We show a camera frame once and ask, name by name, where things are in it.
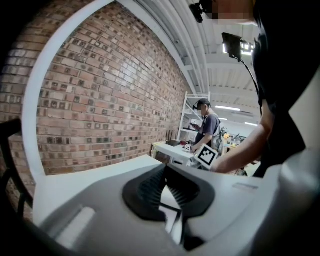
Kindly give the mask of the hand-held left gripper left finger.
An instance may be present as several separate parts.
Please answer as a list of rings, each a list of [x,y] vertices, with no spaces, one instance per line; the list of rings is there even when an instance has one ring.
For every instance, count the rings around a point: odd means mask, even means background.
[[[71,256],[165,256],[176,244],[160,204],[179,209],[164,166],[139,168],[91,184],[40,225]]]

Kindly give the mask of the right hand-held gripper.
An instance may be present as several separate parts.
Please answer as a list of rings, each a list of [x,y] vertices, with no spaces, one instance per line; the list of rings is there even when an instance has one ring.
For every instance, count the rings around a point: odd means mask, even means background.
[[[212,168],[214,160],[218,157],[218,152],[206,144],[192,152],[193,157],[188,161],[187,167],[209,171]]]

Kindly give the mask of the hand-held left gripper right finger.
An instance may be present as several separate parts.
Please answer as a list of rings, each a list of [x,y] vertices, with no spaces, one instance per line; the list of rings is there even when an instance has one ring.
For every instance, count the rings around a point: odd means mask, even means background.
[[[272,255],[280,172],[275,165],[261,179],[168,165],[166,180],[182,203],[183,243],[165,256]]]

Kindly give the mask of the black framed nature picture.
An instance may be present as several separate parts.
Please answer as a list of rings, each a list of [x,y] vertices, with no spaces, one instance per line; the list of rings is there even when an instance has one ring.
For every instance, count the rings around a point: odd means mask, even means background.
[[[172,240],[180,245],[183,239],[183,215],[182,210],[161,203],[159,210],[165,214],[165,230]]]

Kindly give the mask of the person's right forearm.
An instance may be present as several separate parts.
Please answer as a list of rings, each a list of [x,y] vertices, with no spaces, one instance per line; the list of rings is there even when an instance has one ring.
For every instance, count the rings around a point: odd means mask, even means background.
[[[210,171],[226,174],[255,161],[261,156],[271,131],[272,126],[261,121],[239,146],[213,161]]]

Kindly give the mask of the cluttered workbench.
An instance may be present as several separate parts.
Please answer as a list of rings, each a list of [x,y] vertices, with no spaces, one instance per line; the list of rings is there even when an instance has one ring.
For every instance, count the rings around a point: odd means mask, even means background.
[[[224,155],[238,147],[246,137],[225,132],[218,140],[218,152]]]

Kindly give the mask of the white side desk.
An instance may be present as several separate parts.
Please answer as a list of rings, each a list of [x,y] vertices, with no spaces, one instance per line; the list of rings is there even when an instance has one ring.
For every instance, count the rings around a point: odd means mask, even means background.
[[[171,164],[178,162],[184,166],[186,166],[189,160],[194,157],[194,154],[185,151],[182,145],[171,146],[163,141],[153,143],[152,151],[160,152],[169,156]]]

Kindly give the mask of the black router with antennas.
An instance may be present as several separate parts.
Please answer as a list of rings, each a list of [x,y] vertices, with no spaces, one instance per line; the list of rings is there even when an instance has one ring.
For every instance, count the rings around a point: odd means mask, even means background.
[[[172,147],[177,147],[181,144],[179,140],[177,140],[177,132],[175,133],[175,136],[173,137],[173,130],[167,130],[166,136],[165,136],[165,143]]]

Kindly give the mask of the white shelf rack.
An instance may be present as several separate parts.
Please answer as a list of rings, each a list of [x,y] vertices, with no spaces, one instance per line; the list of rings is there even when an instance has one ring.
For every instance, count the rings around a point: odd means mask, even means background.
[[[202,124],[202,117],[196,110],[193,109],[196,103],[201,99],[207,99],[210,101],[211,93],[190,94],[187,91],[185,92],[183,108],[176,137],[178,141],[184,141],[188,138],[193,140],[196,138],[198,132],[194,128],[191,128],[190,123],[195,121],[196,124]]]

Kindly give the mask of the black box device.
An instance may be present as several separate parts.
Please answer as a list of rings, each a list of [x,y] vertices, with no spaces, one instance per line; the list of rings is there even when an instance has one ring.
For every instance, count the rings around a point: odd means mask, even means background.
[[[241,43],[242,38],[237,35],[223,32],[222,33],[223,45],[226,53],[230,58],[236,59],[238,62],[242,61]]]

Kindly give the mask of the person's black clothing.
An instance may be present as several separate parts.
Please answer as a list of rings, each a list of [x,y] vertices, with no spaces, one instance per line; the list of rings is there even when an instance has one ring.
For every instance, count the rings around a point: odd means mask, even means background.
[[[282,164],[306,145],[289,111],[320,66],[320,50],[305,50],[320,35],[320,0],[256,0],[253,16],[260,30],[253,53],[259,103],[274,115],[270,136],[254,176]]]

